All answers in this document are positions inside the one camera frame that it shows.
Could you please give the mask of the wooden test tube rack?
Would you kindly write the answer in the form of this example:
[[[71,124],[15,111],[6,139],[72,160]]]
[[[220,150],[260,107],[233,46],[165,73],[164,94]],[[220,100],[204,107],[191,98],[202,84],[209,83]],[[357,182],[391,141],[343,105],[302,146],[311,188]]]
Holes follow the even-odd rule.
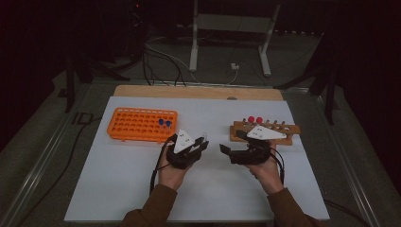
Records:
[[[264,126],[268,129],[284,133],[286,135],[286,137],[284,139],[272,140],[275,144],[278,144],[278,145],[290,146],[292,144],[292,136],[294,134],[301,133],[301,128],[299,126],[289,125],[285,121],[278,122],[277,120],[269,121],[269,120],[263,119],[263,125],[257,125],[256,122],[249,123],[248,118],[244,118],[242,121],[235,121],[230,126],[230,140],[233,142],[245,142],[245,140],[242,140],[235,136],[235,131],[241,130],[241,131],[249,132],[251,129],[253,129],[256,126]]]

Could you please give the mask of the person's left hand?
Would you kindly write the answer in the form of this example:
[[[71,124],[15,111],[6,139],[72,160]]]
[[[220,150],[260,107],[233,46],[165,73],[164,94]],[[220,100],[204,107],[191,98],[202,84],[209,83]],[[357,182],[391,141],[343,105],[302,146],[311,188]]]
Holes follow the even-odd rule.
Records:
[[[159,166],[157,167],[158,184],[162,184],[173,190],[178,190],[188,170],[189,167],[186,169],[179,169],[172,166],[166,159],[166,153],[163,152]]]

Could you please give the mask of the wooden table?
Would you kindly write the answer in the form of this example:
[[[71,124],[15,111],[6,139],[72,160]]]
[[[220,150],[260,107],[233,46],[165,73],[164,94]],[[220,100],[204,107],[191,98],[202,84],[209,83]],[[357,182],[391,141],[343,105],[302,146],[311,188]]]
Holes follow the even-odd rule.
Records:
[[[283,100],[281,92],[276,89],[235,87],[118,85],[115,88],[113,95],[133,97],[200,98],[227,100]]]

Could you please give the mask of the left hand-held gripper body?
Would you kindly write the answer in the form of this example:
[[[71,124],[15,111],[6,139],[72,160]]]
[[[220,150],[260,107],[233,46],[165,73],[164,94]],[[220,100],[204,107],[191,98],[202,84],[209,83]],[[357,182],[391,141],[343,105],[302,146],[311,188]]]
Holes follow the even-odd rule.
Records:
[[[166,159],[179,169],[186,169],[199,160],[201,155],[195,149],[195,139],[186,131],[179,130],[174,136],[175,141],[167,149]]]

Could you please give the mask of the black tripod stand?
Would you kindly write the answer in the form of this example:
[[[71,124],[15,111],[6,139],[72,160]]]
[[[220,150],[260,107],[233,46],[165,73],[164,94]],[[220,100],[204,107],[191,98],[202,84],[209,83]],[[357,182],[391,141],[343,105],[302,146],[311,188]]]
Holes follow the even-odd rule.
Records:
[[[306,70],[299,77],[284,84],[274,86],[274,89],[287,90],[302,81],[314,78],[312,84],[308,88],[308,93],[312,96],[320,96],[322,92],[325,92],[324,116],[328,123],[333,125],[334,96],[338,69],[338,64],[323,64],[314,69]]]
[[[65,111],[69,113],[76,100],[76,89],[75,89],[75,76],[83,81],[84,83],[90,83],[93,80],[93,76],[90,73],[89,67],[93,66],[102,73],[111,77],[112,79],[127,81],[128,78],[122,77],[115,73],[112,69],[106,67],[99,61],[89,57],[83,53],[66,53],[65,54],[65,75],[66,75],[66,88],[61,93],[66,97],[66,108]]]

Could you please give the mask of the orange plastic test tube rack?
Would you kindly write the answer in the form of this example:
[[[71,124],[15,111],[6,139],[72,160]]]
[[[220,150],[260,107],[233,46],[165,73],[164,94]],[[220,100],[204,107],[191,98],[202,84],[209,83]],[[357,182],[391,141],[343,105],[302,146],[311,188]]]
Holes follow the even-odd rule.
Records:
[[[160,129],[158,120],[163,118],[165,128]],[[171,131],[166,121],[172,122]],[[121,141],[164,142],[176,131],[178,113],[172,110],[118,107],[111,117],[107,133],[112,139]]]

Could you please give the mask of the person's right hand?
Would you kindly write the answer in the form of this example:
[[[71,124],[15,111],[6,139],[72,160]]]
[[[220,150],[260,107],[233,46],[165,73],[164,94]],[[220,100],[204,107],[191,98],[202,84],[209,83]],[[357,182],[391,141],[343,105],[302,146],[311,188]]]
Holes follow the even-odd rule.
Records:
[[[273,141],[270,141],[270,150],[272,156],[265,163],[248,166],[248,169],[261,183],[267,195],[272,195],[284,189],[279,177],[277,161],[274,159],[276,145]]]

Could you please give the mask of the grey metal stand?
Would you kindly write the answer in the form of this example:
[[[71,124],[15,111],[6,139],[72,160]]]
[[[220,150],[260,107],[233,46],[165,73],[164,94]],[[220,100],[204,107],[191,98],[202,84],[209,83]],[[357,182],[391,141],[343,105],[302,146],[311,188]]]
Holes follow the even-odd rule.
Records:
[[[280,4],[274,4],[270,17],[251,17],[221,14],[205,14],[199,12],[199,0],[193,0],[193,27],[192,47],[188,70],[193,73],[198,66],[198,31],[200,29],[213,31],[239,31],[251,33],[264,33],[265,41],[258,46],[258,55],[265,77],[271,76],[270,63],[268,60],[268,47],[275,28],[277,17],[281,8]]]

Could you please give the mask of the aluminium frame rail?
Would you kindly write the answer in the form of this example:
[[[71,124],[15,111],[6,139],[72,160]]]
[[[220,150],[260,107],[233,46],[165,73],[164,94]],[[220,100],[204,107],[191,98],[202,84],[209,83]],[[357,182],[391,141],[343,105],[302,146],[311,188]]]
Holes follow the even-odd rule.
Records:
[[[31,196],[33,195],[38,183],[40,182],[52,156],[58,148],[61,139],[65,135],[68,125],[71,123],[73,115],[77,112],[79,105],[85,98],[90,84],[80,84],[75,94],[75,101],[68,113],[65,113],[53,134],[49,138],[46,147],[41,152],[39,158],[29,170],[18,193],[12,200],[7,212],[0,218],[0,227],[16,227],[20,221],[21,215],[26,209]]]
[[[328,137],[334,143],[334,153],[340,162],[341,170],[344,174],[344,177],[349,185],[349,188],[353,194],[354,201],[357,204],[359,212],[362,215],[362,218],[371,226],[371,227],[382,227],[379,223],[377,216],[370,204],[370,201],[365,193],[364,188],[362,187],[357,173],[355,172],[350,159],[347,156],[346,150],[344,146],[340,143],[340,138],[335,134],[333,127],[329,124],[328,120],[324,114],[324,103],[323,99],[320,96],[312,96],[312,101],[314,103],[317,112],[319,113],[320,119],[323,121],[323,125],[325,130],[328,133]]]

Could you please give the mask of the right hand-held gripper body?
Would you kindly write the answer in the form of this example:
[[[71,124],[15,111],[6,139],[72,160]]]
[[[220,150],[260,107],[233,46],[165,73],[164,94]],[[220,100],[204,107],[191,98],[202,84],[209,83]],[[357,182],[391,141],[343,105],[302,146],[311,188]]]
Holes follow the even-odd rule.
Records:
[[[233,164],[258,165],[265,163],[271,156],[270,140],[284,139],[284,133],[256,126],[247,132],[247,148],[245,150],[231,150],[230,159]]]

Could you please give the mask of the white board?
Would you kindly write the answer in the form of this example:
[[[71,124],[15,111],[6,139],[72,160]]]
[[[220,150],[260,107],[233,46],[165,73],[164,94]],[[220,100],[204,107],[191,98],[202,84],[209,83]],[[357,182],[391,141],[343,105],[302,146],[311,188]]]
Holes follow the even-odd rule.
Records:
[[[112,139],[107,128],[118,107],[174,110],[178,128],[209,145],[185,176],[169,216],[172,222],[259,222],[272,219],[266,195],[244,166],[231,164],[220,145],[244,149],[229,139],[229,128],[248,116],[293,121],[285,101],[118,97],[109,99],[65,218],[119,221],[148,199],[160,145]]]

